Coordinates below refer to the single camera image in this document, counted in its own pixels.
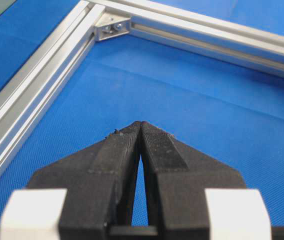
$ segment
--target bolt head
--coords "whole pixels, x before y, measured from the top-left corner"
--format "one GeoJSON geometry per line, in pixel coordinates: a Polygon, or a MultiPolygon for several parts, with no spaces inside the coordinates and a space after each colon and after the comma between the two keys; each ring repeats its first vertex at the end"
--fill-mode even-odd
{"type": "Polygon", "coordinates": [[[114,29],[117,31],[121,31],[123,29],[123,24],[122,23],[116,23],[114,24],[114,29]]]}
{"type": "Polygon", "coordinates": [[[104,32],[106,34],[110,34],[112,32],[111,26],[108,25],[108,26],[103,27],[102,32],[104,32]]]}

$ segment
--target white plastic part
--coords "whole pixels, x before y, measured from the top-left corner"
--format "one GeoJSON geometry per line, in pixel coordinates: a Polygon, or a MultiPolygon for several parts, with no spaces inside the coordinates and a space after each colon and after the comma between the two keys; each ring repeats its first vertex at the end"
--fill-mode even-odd
{"type": "Polygon", "coordinates": [[[270,218],[256,189],[205,189],[210,240],[271,240],[270,218]]]}
{"type": "Polygon", "coordinates": [[[0,240],[59,240],[66,189],[16,190],[0,220],[0,240]]]}

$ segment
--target blue mat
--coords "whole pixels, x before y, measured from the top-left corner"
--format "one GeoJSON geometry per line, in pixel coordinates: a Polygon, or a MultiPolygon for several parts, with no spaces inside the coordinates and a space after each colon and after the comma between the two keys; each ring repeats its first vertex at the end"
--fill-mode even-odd
{"type": "MultiPolygon", "coordinates": [[[[76,3],[45,2],[20,0],[0,17],[0,89],[76,3]]],[[[284,35],[282,1],[158,2],[284,35]]],[[[132,36],[97,43],[83,61],[0,178],[0,216],[36,169],[135,120],[238,169],[284,226],[284,79],[132,36]]],[[[139,167],[132,224],[146,225],[139,167]]]]}

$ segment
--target aluminum frame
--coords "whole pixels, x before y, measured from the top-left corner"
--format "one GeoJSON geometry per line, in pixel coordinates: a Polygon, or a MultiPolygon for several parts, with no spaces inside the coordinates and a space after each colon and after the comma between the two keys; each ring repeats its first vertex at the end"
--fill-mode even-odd
{"type": "Polygon", "coordinates": [[[105,13],[130,19],[133,36],[284,78],[284,36],[148,0],[80,0],[0,92],[0,176],[98,40],[105,13]]]}

